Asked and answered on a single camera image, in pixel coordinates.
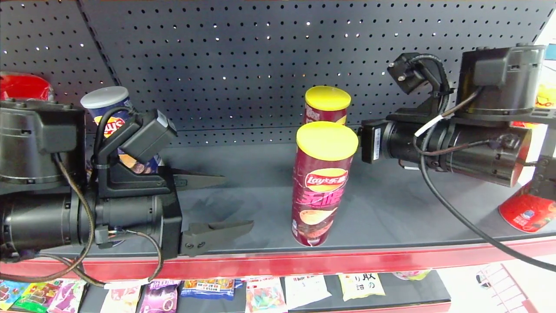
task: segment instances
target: red chip can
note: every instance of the red chip can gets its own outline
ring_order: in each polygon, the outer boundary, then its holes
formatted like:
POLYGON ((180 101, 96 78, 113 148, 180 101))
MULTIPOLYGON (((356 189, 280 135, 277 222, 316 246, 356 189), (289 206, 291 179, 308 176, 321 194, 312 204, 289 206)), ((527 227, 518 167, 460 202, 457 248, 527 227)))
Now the red chip can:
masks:
POLYGON ((328 237, 359 142, 351 129, 329 121, 303 125, 296 140, 291 231, 316 247, 328 237))
POLYGON ((526 233, 537 232, 556 218, 556 202, 527 193, 530 184, 522 186, 498 207, 506 222, 526 233))
POLYGON ((304 124, 314 121, 346 124, 351 96, 344 90, 330 86, 315 86, 307 90, 305 101, 304 124))

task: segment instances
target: purple snack bag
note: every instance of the purple snack bag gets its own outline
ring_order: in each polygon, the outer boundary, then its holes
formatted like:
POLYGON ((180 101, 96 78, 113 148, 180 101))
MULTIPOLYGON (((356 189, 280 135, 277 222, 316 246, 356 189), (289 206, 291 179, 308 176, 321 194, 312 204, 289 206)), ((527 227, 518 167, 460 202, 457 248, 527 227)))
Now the purple snack bag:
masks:
POLYGON ((139 313, 176 313, 179 280, 155 280, 145 291, 139 313))

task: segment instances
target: gray shelf surface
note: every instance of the gray shelf surface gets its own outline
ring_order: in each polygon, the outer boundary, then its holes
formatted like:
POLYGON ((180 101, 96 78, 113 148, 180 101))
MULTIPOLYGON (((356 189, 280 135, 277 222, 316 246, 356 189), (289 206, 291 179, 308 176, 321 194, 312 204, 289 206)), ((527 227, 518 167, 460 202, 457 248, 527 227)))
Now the gray shelf surface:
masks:
MULTIPOLYGON (((183 229, 191 222, 254 220, 253 230, 233 242, 214 246, 212 254, 306 252, 353 249, 434 247, 483 242, 455 219, 432 195, 418 171, 403 170, 396 160, 361 162, 356 154, 340 209, 328 240, 320 247, 298 244, 291 234, 293 144, 171 148, 167 164, 207 174, 221 174, 218 188, 179 193, 183 229)), ((556 223, 526 234, 504 221, 497 206, 518 187, 485 183, 452 173, 431 173, 445 197, 487 234, 503 241, 556 235, 556 223)), ((74 256, 81 247, 51 249, 74 256)), ((154 256, 142 238, 128 239, 91 257, 154 256)))
MULTIPOLYGON (((338 277, 325 276, 325 280, 328 291, 332 294, 331 297, 290 310, 290 313, 378 309, 450 301, 450 295, 436 271, 431 271, 422 281, 403 281, 390 273, 382 273, 380 274, 380 281, 386 293, 385 296, 369 296, 346 302, 342 299, 342 290, 338 277)), ((285 290, 283 278, 282 289, 285 290)), ((90 287, 81 306, 80 313, 100 312, 106 293, 107 290, 90 287)), ((141 301, 142 296, 137 305, 137 312, 141 308, 141 301)), ((245 287, 236 289, 233 301, 180 297, 177 313, 181 312, 243 313, 245 312, 245 287)))

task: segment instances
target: lay's chips can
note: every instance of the lay's chips can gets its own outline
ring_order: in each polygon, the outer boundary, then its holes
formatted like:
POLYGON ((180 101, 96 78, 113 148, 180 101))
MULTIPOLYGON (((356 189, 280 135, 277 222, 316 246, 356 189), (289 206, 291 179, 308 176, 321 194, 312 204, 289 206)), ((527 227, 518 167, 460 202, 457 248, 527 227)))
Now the lay's chips can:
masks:
POLYGON ((291 231, 315 247, 328 237, 359 142, 351 129, 329 121, 303 125, 296 140, 291 231))
MULTIPOLYGON (((129 92, 125 87, 114 86, 97 89, 81 98, 81 105, 91 113, 93 120, 98 125, 102 115, 116 106, 133 108, 129 92)), ((120 128, 130 116, 127 111, 113 114, 105 127, 104 136, 107 138, 120 128)), ((141 164, 131 156, 118 149, 120 161, 137 174, 156 173, 160 164, 160 157, 155 155, 147 164, 141 164)))
POLYGON ((351 96, 344 90, 330 86, 315 86, 307 90, 305 101, 303 124, 314 121, 346 124, 351 96))

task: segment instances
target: red shelf edge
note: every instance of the red shelf edge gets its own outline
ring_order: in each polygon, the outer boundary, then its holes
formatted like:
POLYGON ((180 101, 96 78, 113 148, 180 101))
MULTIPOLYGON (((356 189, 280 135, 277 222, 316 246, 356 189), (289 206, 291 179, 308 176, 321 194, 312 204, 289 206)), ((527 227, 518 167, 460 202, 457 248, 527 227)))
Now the red shelf edge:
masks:
MULTIPOLYGON (((556 253, 556 236, 506 242, 528 256, 556 253)), ((459 267, 500 262, 510 256, 493 246, 465 244, 443 247, 315 251, 304 253, 259 253, 254 255, 208 255, 180 257, 164 264, 160 279, 203 279, 213 277, 288 276, 302 274, 335 275, 358 272, 395 272, 427 268, 459 267)), ((135 280, 147 277, 156 267, 154 257, 86 259, 88 274, 103 281, 135 280)), ((2 272, 13 275, 43 276, 64 265, 54 260, 36 259, 2 264, 2 272)))

